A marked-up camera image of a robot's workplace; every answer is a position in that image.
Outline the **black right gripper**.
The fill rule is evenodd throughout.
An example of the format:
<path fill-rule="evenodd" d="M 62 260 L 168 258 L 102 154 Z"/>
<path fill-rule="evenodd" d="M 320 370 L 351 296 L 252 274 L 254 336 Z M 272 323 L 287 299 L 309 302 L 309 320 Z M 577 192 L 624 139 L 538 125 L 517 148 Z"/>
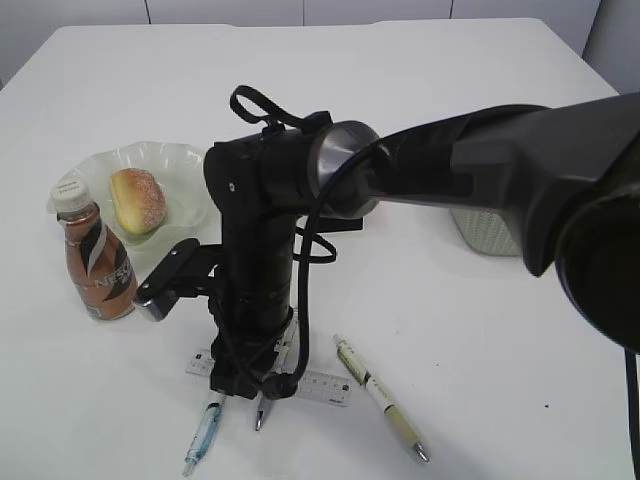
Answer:
<path fill-rule="evenodd" d="M 210 349 L 214 365 L 209 388 L 249 400 L 259 393 L 269 400 L 293 396 L 297 384 L 288 373 L 274 371 L 277 343 L 293 318 L 290 296 L 240 306 L 212 296 L 208 308 L 218 327 Z"/>

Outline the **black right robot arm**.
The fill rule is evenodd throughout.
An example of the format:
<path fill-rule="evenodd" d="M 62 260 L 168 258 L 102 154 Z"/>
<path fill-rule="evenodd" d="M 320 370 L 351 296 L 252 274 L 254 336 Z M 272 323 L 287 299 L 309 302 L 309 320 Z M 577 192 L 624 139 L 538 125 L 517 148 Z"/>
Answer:
<path fill-rule="evenodd" d="M 323 217 L 379 202 L 502 217 L 533 276 L 554 267 L 574 307 L 639 349 L 639 98 L 505 105 L 379 137 L 327 112 L 298 118 L 241 86 L 237 115 L 263 130 L 215 143 L 206 186 L 222 220 L 214 391 L 290 397 L 309 359 L 311 242 Z"/>

